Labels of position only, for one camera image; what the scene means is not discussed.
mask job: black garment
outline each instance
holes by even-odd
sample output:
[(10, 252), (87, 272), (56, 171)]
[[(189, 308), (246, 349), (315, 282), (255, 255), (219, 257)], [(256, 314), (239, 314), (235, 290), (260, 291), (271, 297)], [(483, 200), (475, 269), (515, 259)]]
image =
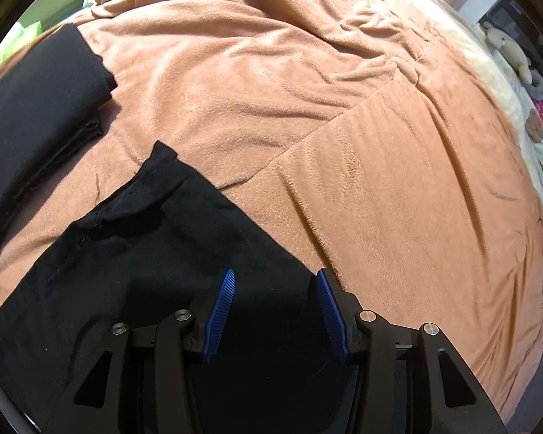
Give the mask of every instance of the black garment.
[(236, 293), (219, 352), (192, 370), (204, 432), (345, 426), (354, 370), (332, 357), (313, 275), (161, 143), (1, 307), (0, 384), (44, 426), (114, 323), (158, 323), (228, 268)]
[(0, 81), (0, 245), (32, 188), (102, 135), (97, 109), (116, 86), (74, 25), (30, 50)]

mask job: teddy bear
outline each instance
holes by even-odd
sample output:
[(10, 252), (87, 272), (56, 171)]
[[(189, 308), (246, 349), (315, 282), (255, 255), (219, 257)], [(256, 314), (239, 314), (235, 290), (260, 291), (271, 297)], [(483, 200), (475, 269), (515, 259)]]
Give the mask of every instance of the teddy bear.
[(486, 21), (485, 27), (487, 41), (490, 47), (501, 52), (501, 55), (507, 62), (517, 71), (519, 79), (528, 85), (531, 85), (531, 71), (529, 70), (529, 60), (525, 56), (523, 49), (519, 44), (504, 31), (493, 27), (491, 23)]
[(523, 87), (531, 97), (537, 113), (543, 121), (543, 77), (536, 70), (531, 70), (531, 78), (533, 82), (531, 84), (523, 83)]

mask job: brown fleece blanket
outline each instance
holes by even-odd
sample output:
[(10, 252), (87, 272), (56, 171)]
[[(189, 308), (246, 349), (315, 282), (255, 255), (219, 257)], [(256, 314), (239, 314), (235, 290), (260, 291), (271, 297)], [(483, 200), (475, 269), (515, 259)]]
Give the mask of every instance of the brown fleece blanket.
[(107, 132), (17, 218), (0, 304), (159, 139), (365, 308), (439, 324), (508, 419), (543, 346), (543, 209), (510, 122), (427, 18), (384, 0), (98, 1), (76, 22), (119, 84)]

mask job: plush toy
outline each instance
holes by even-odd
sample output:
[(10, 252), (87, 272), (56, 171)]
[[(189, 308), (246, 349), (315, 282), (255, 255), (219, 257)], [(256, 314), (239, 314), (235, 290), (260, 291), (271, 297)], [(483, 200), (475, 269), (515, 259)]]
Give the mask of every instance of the plush toy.
[(487, 43), (501, 52), (505, 60), (517, 71), (519, 79), (528, 85), (531, 84), (531, 72), (529, 71), (529, 61), (520, 48), (519, 44), (504, 31), (493, 27), (489, 22), (485, 22), (487, 30)]
[(541, 120), (539, 113), (533, 108), (531, 108), (529, 117), (525, 122), (525, 131), (533, 143), (540, 143), (543, 141), (543, 121)]
[(543, 101), (543, 77), (536, 70), (531, 70), (531, 83), (523, 83), (529, 96), (537, 101)]

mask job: blue rubber fingertip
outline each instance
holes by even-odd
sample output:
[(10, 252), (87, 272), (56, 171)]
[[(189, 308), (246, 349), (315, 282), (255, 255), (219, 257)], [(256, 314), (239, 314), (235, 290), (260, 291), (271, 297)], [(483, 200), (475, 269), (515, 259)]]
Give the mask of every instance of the blue rubber fingertip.
[(229, 309), (232, 306), (233, 294), (235, 294), (235, 274), (228, 269), (206, 324), (205, 344), (201, 352), (201, 357), (206, 362), (209, 362), (219, 349)]
[(320, 308), (324, 316), (326, 331), (328, 332), (334, 354), (342, 361), (345, 361), (350, 353), (346, 344), (346, 325), (340, 315), (326, 276), (322, 271), (319, 271), (317, 277), (318, 300), (320, 301)]

